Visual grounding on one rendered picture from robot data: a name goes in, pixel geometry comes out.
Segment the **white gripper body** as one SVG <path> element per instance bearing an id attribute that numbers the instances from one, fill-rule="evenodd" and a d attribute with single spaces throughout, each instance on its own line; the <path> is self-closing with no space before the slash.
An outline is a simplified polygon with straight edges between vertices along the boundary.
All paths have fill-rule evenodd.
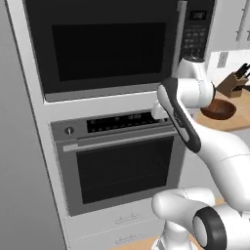
<path id="1" fill-rule="evenodd" d="M 154 119 L 164 119 L 164 118 L 168 118 L 168 114 L 165 111 L 165 109 L 161 106 L 161 104 L 159 103 L 159 101 L 156 101 L 152 107 L 151 110 L 151 116 Z"/>

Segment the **brown bowl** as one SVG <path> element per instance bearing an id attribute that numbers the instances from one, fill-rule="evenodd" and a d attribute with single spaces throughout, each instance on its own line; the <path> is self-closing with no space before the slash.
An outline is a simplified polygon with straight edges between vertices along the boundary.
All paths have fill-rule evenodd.
<path id="1" fill-rule="evenodd" d="M 206 117 L 215 120 L 230 119 L 236 112 L 236 106 L 228 101 L 214 99 L 207 107 L 202 107 L 201 112 Z"/>

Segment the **grey fridge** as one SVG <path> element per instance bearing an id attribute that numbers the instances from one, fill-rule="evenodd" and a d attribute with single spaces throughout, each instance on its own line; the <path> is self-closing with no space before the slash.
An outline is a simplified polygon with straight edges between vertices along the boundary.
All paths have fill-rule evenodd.
<path id="1" fill-rule="evenodd" d="M 5 0 L 0 0 L 0 250 L 66 250 Z"/>

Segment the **wooden knife block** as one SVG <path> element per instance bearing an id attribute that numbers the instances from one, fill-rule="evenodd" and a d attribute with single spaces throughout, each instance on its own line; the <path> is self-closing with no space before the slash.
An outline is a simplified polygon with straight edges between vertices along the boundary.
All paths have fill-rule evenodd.
<path id="1" fill-rule="evenodd" d="M 242 88 L 247 81 L 248 79 L 244 76 L 237 79 L 232 72 L 218 85 L 217 91 L 230 99 L 239 98 L 242 94 Z"/>

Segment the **steel built-in oven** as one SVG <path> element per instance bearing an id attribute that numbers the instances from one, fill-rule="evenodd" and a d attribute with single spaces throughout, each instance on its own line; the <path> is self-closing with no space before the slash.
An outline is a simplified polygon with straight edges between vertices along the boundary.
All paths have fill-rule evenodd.
<path id="1" fill-rule="evenodd" d="M 147 199 L 178 186 L 186 147 L 148 109 L 53 122 L 71 216 Z"/>

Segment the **steel oven door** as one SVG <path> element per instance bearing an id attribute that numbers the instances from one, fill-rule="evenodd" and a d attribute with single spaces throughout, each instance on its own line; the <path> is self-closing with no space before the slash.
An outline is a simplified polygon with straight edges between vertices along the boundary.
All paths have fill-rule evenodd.
<path id="1" fill-rule="evenodd" d="M 152 197 L 179 183 L 186 147 L 177 135 L 92 150 L 63 152 L 57 143 L 67 210 L 78 216 Z"/>

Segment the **white drawer front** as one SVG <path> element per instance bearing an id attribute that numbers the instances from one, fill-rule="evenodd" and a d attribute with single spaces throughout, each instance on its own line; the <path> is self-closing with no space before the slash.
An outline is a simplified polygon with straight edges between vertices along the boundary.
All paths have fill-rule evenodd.
<path id="1" fill-rule="evenodd" d="M 119 216 L 126 216 L 130 213 L 140 214 L 140 218 L 127 223 L 114 223 Z M 95 212 L 90 212 L 65 220 L 66 229 L 70 238 L 76 239 L 94 233 L 118 229 L 134 223 L 145 222 L 149 219 L 156 219 L 151 209 L 151 199 L 142 199 L 118 206 L 109 207 Z"/>
<path id="2" fill-rule="evenodd" d="M 164 224 L 158 220 L 134 224 L 120 229 L 86 236 L 74 240 L 70 250 L 150 250 L 153 242 L 162 233 Z M 141 238 L 115 245 L 115 240 L 130 234 L 142 234 Z"/>

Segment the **grey wall outlet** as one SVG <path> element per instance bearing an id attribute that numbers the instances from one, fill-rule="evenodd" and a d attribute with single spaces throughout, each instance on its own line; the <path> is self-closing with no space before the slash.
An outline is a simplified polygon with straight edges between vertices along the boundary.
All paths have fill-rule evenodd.
<path id="1" fill-rule="evenodd" d="M 226 66 L 228 56 L 229 56 L 229 52 L 221 52 L 220 53 L 217 68 L 223 68 Z"/>

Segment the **white appliance cabinet frame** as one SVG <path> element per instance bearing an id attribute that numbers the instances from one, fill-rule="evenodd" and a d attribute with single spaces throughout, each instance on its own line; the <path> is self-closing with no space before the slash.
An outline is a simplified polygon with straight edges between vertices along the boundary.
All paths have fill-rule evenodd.
<path id="1" fill-rule="evenodd" d="M 46 102 L 40 86 L 37 62 L 24 3 L 22 0 L 5 0 L 5 3 L 16 41 L 21 70 L 31 103 L 37 135 L 42 148 L 42 155 L 46 164 L 52 194 L 60 220 L 65 248 L 66 250 L 70 250 L 72 242 L 82 239 L 83 237 L 76 239 L 70 238 L 66 229 L 65 220 L 68 217 L 74 216 L 71 216 L 67 210 L 51 123 L 66 119 L 150 109 L 156 101 L 156 94 L 150 91 L 55 103 Z"/>

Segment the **white wall cupboards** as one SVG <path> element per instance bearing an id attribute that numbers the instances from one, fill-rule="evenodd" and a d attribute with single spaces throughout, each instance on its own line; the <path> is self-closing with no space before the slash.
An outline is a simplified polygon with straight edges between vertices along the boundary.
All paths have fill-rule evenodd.
<path id="1" fill-rule="evenodd" d="M 216 0 L 208 52 L 250 48 L 250 0 Z"/>

